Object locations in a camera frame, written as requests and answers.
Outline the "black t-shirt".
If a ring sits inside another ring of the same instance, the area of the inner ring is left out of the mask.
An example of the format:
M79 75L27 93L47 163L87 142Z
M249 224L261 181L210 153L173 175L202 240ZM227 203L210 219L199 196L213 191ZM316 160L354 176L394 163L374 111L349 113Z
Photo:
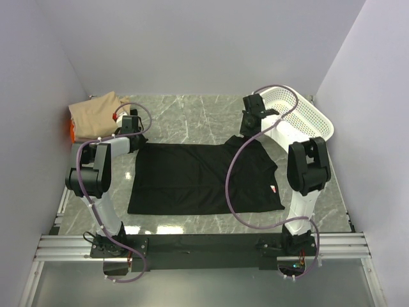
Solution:
M212 215L283 210L276 163L255 140L232 159L245 138L221 145L147 143L135 160L128 214Z

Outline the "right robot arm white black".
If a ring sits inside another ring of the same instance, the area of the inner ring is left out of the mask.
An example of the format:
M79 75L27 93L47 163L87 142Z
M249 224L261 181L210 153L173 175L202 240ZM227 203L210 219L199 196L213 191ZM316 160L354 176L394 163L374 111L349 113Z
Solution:
M331 179L327 140L333 135L330 120L295 90L272 86L243 98L240 134L247 138L244 150L265 135L287 153L287 181L292 189L288 217L272 242L260 243L269 256L312 255L319 251L313 236L312 216L320 192Z

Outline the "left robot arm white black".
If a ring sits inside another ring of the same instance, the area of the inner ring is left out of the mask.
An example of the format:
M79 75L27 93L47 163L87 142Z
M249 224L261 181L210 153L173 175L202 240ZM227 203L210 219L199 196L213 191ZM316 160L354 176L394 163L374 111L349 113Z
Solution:
M139 150L147 142L140 116L125 115L119 122L118 132L109 138L73 143L65 177L67 189L87 205L96 223L93 247L113 257L132 256L140 251L128 244L124 224L108 193L112 158Z

